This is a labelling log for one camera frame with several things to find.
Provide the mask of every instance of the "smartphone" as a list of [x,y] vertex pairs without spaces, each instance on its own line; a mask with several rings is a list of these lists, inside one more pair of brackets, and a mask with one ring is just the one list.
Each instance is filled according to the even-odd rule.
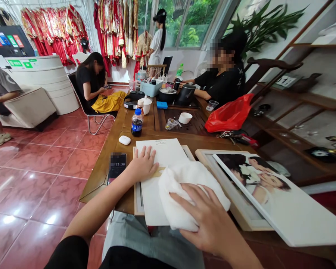
[[109,161],[109,171],[107,175],[107,185],[115,180],[126,169],[126,153],[114,152],[111,154]]

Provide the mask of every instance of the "white cup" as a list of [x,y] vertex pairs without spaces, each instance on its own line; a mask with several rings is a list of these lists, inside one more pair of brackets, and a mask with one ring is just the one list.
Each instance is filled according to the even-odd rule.
[[178,121],[183,124],[187,124],[190,122],[190,120],[193,118],[193,116],[189,113],[183,112],[180,114]]

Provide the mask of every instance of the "potted plant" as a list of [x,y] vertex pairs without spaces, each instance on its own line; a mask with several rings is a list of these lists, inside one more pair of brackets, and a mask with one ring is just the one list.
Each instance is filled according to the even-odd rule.
[[295,24],[304,14],[305,9],[286,14],[287,4],[278,5],[269,13],[264,14],[269,7],[270,1],[258,13],[254,11],[251,16],[242,20],[237,15],[236,21],[230,22],[232,27],[227,30],[242,27],[248,36],[248,41],[243,52],[244,59],[248,51],[260,52],[261,47],[265,43],[276,43],[278,35],[286,39],[288,31],[292,28],[297,28]]

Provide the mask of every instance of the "green bottle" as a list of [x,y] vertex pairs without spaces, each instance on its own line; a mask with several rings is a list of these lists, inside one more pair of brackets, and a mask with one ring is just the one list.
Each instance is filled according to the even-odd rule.
[[177,70],[177,76],[181,76],[183,73],[183,64],[180,64],[180,68]]

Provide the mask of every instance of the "chair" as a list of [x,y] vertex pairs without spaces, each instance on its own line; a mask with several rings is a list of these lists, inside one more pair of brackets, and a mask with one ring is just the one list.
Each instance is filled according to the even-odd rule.
[[255,60],[253,57],[250,57],[247,60],[248,65],[244,69],[244,73],[253,65],[258,64],[259,68],[254,72],[254,74],[249,78],[249,80],[245,83],[244,94],[247,94],[258,82],[259,80],[266,74],[270,68],[277,67],[281,69],[281,71],[272,79],[270,80],[266,86],[264,86],[252,99],[251,103],[254,103],[260,96],[262,96],[268,89],[284,74],[296,70],[300,68],[303,63],[299,62],[296,64],[289,65],[284,61],[281,60],[274,60],[274,59],[257,59]]
[[84,62],[88,57],[88,54],[85,54],[83,52],[77,52],[76,54],[72,55],[72,58],[75,60],[76,65],[79,66],[80,63]]
[[[116,120],[116,116],[117,116],[117,111],[112,111],[112,112],[108,112],[108,113],[97,113],[95,110],[93,110],[92,107],[90,107],[85,99],[84,96],[82,96],[82,94],[80,93],[80,91],[78,90],[78,86],[77,86],[77,83],[76,83],[76,72],[72,73],[72,74],[69,74],[68,75],[70,81],[71,81],[71,84],[74,88],[74,92],[77,96],[77,99],[78,101],[80,102],[80,105],[82,107],[82,110],[83,112],[85,113],[85,115],[87,116],[87,121],[88,121],[88,131],[90,132],[90,134],[92,135],[96,135],[99,130],[101,129],[103,123],[105,122],[105,120],[110,116],[113,118],[113,121]],[[103,116],[103,118],[101,119],[100,122],[97,122],[96,121],[96,117],[97,116]],[[95,123],[99,124],[99,127],[97,129],[97,131],[95,133],[93,133],[91,131],[91,126],[90,126],[90,117],[93,117],[94,118],[94,121]]]
[[24,94],[3,103],[11,112],[9,116],[0,115],[0,122],[3,126],[32,129],[56,113],[55,106],[43,88],[40,86],[20,87]]

